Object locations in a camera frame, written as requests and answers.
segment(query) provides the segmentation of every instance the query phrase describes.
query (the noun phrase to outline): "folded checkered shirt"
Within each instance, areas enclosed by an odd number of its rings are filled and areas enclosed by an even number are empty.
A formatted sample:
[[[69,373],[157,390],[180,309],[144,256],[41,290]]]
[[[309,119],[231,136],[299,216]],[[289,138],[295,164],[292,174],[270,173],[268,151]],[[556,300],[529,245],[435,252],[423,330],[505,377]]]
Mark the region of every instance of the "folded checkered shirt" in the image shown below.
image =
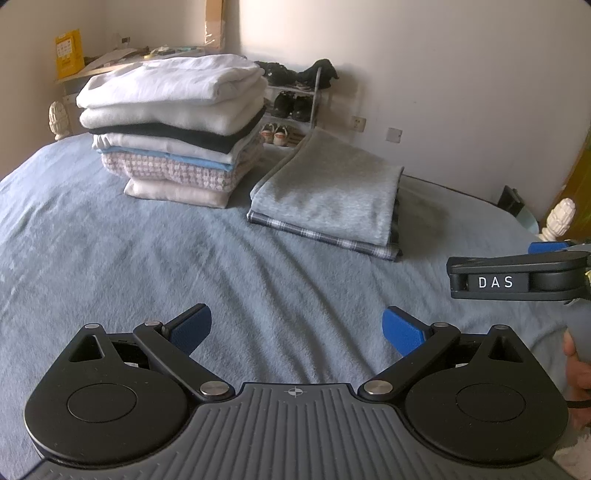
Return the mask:
[[[169,158],[117,151],[101,154],[104,167],[116,175],[130,179],[170,180],[217,192],[232,192],[243,176],[261,158],[262,137],[255,135],[240,152],[232,171],[198,167]]]
[[[314,232],[306,228],[285,223],[280,220],[275,220],[262,213],[255,212],[254,210],[248,210],[246,219],[250,223],[257,223],[259,225],[270,226],[276,230],[282,230],[284,232],[294,233],[305,238],[312,240],[318,240],[325,244],[335,245],[337,247],[346,248],[347,250],[354,250],[356,252],[371,255],[372,257],[381,258],[382,260],[395,261],[401,255],[400,247],[398,246],[398,219],[397,217],[397,205],[394,208],[394,218],[392,219],[392,232],[390,235],[390,243],[385,247],[379,247],[366,242],[359,242],[354,240],[344,240],[331,235],[325,235],[324,233]]]

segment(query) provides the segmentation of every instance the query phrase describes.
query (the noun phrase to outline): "yellow box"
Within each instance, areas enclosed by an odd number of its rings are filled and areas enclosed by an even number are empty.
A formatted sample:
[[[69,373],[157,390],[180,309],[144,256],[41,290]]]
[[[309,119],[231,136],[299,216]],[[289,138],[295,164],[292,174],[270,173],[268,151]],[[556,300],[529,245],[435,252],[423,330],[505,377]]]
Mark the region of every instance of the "yellow box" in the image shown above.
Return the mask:
[[[56,38],[57,77],[62,79],[84,68],[80,30],[72,30]]]

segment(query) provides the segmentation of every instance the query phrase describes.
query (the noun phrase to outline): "folded gray blanket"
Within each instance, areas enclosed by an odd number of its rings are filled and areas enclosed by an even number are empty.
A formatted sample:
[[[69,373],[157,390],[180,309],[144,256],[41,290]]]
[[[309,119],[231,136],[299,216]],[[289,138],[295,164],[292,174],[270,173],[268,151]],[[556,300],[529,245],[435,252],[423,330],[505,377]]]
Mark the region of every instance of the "folded gray blanket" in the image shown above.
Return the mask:
[[[402,170],[316,128],[255,185],[252,210],[315,232],[385,247]]]

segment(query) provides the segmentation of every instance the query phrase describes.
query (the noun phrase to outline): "folded pink cloth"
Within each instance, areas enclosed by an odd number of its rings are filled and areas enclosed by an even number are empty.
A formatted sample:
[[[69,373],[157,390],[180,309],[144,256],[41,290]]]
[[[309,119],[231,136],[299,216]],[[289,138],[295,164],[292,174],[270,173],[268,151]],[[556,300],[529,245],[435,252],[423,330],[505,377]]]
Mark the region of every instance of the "folded pink cloth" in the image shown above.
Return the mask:
[[[255,135],[241,151],[236,159],[238,164],[232,171],[128,152],[103,153],[101,160],[111,173],[130,179],[169,180],[201,189],[232,192],[261,158],[262,149],[262,137]]]
[[[200,207],[226,208],[230,193],[181,185],[169,180],[130,179],[124,193],[144,200],[170,200]]]

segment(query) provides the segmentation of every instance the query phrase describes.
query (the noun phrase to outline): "stack of folded clothes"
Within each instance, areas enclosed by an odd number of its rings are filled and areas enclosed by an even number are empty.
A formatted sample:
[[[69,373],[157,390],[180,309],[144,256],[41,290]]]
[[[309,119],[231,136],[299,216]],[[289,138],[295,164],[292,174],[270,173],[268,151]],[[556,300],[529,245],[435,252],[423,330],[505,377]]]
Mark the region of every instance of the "stack of folded clothes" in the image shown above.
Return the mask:
[[[316,128],[255,185],[246,218],[393,261],[402,170]]]
[[[224,208],[262,153],[263,73],[229,54],[130,64],[89,80],[80,123],[126,194]]]

